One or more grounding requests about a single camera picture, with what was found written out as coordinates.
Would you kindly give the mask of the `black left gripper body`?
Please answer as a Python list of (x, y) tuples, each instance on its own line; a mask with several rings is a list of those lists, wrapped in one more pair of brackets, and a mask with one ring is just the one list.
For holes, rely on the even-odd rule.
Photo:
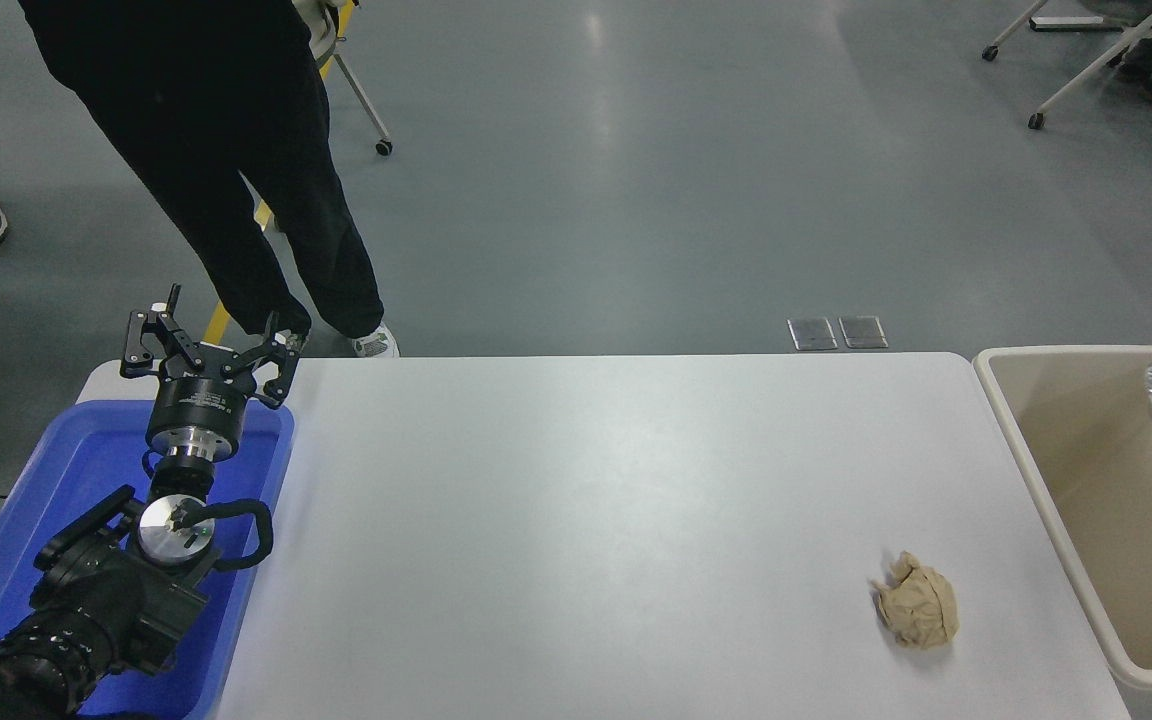
[(147, 420), (147, 444), (166, 444), (180, 429), (202, 429), (237, 444), (248, 400), (255, 389), (251, 370), (238, 364), (238, 353), (215, 344), (198, 347), (204, 366), (182, 354), (166, 356), (157, 367), (159, 389)]

